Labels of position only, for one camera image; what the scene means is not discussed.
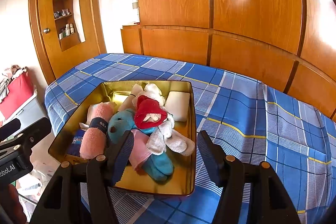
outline red storage bin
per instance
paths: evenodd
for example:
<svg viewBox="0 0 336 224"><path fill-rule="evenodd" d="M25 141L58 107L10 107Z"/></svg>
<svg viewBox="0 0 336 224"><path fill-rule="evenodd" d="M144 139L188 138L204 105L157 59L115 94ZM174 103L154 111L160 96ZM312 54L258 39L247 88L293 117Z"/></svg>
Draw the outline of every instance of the red storage bin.
<svg viewBox="0 0 336 224"><path fill-rule="evenodd" d="M7 120L25 101L34 94L28 72L23 72L8 85L9 93L0 103L0 111Z"/></svg>

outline screw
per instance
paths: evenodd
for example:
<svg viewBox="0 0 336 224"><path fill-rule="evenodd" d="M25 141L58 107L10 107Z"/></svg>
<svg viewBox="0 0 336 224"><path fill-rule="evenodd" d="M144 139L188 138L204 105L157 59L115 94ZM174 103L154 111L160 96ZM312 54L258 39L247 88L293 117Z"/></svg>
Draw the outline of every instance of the screw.
<svg viewBox="0 0 336 224"><path fill-rule="evenodd" d="M63 168L67 168L69 165L70 165L70 162L68 162L68 161L64 161L64 162L61 163L61 166Z"/></svg>
<svg viewBox="0 0 336 224"><path fill-rule="evenodd" d="M234 156L232 156L232 155L227 155L225 158L226 158L227 161L235 161L235 159L236 159L236 158L235 158Z"/></svg>
<svg viewBox="0 0 336 224"><path fill-rule="evenodd" d="M105 159L106 159L106 157L104 155L98 155L97 158L96 158L96 160L98 160L98 161L103 161Z"/></svg>
<svg viewBox="0 0 336 224"><path fill-rule="evenodd" d="M266 162L266 161L263 161L263 162L261 163L261 166L262 166L263 168L267 169L267 168L270 167L270 164L269 164L268 162Z"/></svg>

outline door frame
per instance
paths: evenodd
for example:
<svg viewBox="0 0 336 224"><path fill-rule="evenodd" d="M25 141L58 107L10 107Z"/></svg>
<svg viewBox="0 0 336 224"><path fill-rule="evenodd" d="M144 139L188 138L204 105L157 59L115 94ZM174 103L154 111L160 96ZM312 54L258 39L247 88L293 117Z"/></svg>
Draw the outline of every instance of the door frame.
<svg viewBox="0 0 336 224"><path fill-rule="evenodd" d="M91 12L93 18L93 28L95 32L96 42L98 46L99 54L106 53L106 46L102 32L101 20L100 20L100 11L99 11L99 1L91 0ZM31 27L31 36L33 37L34 47L39 60L41 70L47 81L47 84L50 85L56 80L56 77L51 68L46 49L44 47L42 30L40 26L40 18L38 13L38 0L28 0L28 9L29 9L29 22Z"/></svg>

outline metal tray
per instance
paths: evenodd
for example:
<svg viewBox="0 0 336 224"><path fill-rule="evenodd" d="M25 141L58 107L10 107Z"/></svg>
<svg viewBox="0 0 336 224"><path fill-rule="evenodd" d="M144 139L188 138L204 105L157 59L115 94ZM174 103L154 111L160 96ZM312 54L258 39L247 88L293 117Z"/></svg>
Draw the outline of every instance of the metal tray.
<svg viewBox="0 0 336 224"><path fill-rule="evenodd" d="M156 84L167 98L170 91L190 93L189 118L187 122L176 122L175 129L196 143L196 117L194 108L194 94L192 85L187 81L114 81L101 83L92 93L78 106L71 115L60 133L56 136L48 152L59 162L65 160L72 164L85 162L85 159L67 155L66 151L72 143L74 133L79 129L79 122L86 122L87 111L90 105L100 102L113 101L117 104L116 110L130 94L134 84L143 88L148 83ZM190 195L195 188L196 151L189 157L167 149L167 155L174 165L173 175L165 183L157 183L152 180L143 170L134 171L127 165L121 180L116 187L135 192L162 194L162 195Z"/></svg>

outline blue packet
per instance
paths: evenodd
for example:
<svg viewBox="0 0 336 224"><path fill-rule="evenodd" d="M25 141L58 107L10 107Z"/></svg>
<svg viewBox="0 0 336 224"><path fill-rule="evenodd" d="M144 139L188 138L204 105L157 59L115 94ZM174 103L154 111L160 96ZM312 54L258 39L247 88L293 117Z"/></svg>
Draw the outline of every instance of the blue packet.
<svg viewBox="0 0 336 224"><path fill-rule="evenodd" d="M79 129L76 131L75 136L73 137L72 143L68 147L67 154L80 157L79 149L81 148L83 136L85 131Z"/></svg>

